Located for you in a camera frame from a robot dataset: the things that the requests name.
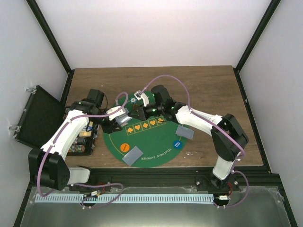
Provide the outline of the orange big blind button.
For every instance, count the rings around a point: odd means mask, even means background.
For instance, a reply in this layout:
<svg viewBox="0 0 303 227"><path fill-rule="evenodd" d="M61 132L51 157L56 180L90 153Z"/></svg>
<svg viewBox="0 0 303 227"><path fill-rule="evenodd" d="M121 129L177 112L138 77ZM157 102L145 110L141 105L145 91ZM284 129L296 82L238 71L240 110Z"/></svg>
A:
<svg viewBox="0 0 303 227"><path fill-rule="evenodd" d="M120 146L120 150L124 153L128 152L130 150L130 145L128 143L123 143Z"/></svg>

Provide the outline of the dealt cards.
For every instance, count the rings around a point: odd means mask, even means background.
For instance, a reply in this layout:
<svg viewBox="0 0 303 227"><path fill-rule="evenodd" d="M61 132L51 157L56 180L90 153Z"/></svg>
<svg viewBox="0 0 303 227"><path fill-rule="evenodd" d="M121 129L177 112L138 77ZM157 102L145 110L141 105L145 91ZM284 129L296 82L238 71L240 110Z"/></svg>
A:
<svg viewBox="0 0 303 227"><path fill-rule="evenodd" d="M175 134L188 140L193 140L194 137L194 131L182 125L177 127Z"/></svg>
<svg viewBox="0 0 303 227"><path fill-rule="evenodd" d="M135 146L122 158L122 160L128 166L132 166L142 155L143 152Z"/></svg>

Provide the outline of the blue small blind button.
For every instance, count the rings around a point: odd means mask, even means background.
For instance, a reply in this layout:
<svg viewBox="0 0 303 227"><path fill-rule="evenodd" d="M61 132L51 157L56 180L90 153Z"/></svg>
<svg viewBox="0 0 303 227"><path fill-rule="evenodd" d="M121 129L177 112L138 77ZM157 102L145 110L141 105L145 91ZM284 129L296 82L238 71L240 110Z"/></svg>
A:
<svg viewBox="0 0 303 227"><path fill-rule="evenodd" d="M183 143L180 140L175 140L173 142L173 148L175 149L182 149L183 148Z"/></svg>

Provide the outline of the blue patterned card deck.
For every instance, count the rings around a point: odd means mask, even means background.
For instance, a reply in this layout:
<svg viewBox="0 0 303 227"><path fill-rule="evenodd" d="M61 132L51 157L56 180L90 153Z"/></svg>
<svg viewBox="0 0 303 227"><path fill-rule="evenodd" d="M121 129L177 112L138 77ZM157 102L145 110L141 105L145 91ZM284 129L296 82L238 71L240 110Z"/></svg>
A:
<svg viewBox="0 0 303 227"><path fill-rule="evenodd" d="M124 123L128 122L129 120L131 120L132 118L129 117L127 114L126 115L123 115L123 116L118 116L115 118L116 122L119 124L119 125L123 125Z"/></svg>

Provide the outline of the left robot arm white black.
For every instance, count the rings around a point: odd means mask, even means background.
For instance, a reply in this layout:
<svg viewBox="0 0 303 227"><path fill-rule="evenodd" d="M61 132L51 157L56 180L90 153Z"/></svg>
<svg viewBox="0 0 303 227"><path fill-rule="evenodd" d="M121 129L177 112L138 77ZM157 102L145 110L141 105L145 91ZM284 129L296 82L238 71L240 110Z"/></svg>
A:
<svg viewBox="0 0 303 227"><path fill-rule="evenodd" d="M67 167L65 159L80 131L89 122L113 124L113 120L125 113L125 103L104 112L100 111L103 93L91 89L87 98L75 101L55 134L40 148L32 149L28 155L30 180L36 183L42 197L52 191L61 191L68 185L80 184L86 191L92 191L97 180L84 167Z"/></svg>

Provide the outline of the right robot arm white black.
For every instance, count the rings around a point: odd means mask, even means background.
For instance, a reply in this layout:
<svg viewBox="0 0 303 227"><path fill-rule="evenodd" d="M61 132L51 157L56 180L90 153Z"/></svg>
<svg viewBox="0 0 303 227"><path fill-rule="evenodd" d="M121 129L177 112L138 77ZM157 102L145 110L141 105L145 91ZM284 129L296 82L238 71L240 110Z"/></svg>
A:
<svg viewBox="0 0 303 227"><path fill-rule="evenodd" d="M166 121L191 126L210 135L218 155L210 184L213 189L222 190L227 185L227 178L233 171L235 162L245 155L244 149L249 141L237 119L232 114L225 116L207 114L185 103L177 102L163 85L153 87L151 93L154 102L150 102L144 92L135 92L135 99L142 104L128 115L141 121L161 115Z"/></svg>

